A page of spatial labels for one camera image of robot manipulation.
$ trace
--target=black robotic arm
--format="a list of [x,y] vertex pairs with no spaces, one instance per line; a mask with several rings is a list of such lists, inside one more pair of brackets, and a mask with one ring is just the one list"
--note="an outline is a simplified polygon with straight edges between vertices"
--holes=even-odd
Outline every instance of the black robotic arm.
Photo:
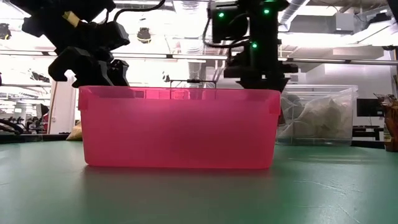
[[103,10],[110,12],[116,8],[113,0],[11,0],[11,3],[31,15],[24,19],[24,32],[36,37],[44,35],[56,47],[58,57],[49,66],[49,75],[55,81],[66,81],[65,72],[71,70],[76,77],[74,87],[129,85],[128,64],[115,60],[111,53],[130,43],[127,32],[116,21],[92,22]]

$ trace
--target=translucent pink container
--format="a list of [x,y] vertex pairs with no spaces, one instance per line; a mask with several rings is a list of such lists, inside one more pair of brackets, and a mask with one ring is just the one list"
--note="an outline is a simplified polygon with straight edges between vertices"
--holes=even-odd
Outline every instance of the translucent pink container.
[[280,114],[273,90],[84,86],[92,166],[265,169]]

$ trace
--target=clear plastic bin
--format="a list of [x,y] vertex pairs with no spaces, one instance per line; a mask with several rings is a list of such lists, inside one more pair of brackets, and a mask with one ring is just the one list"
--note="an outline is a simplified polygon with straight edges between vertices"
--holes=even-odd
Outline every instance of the clear plastic bin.
[[277,143],[350,146],[357,91],[352,85],[287,85]]
[[265,169],[280,93],[84,86],[79,109],[89,165]]

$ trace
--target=monitor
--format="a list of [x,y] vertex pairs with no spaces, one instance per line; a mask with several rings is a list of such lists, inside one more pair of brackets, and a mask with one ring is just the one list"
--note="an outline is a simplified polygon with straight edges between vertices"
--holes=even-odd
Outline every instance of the monitor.
[[359,117],[384,117],[384,112],[378,99],[357,99],[356,115]]

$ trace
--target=green table surface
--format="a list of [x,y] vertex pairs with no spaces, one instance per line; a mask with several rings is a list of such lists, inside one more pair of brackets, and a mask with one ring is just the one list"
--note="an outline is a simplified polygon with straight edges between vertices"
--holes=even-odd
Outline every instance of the green table surface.
[[0,224],[398,223],[398,154],[275,149],[269,170],[86,166],[80,142],[0,145]]

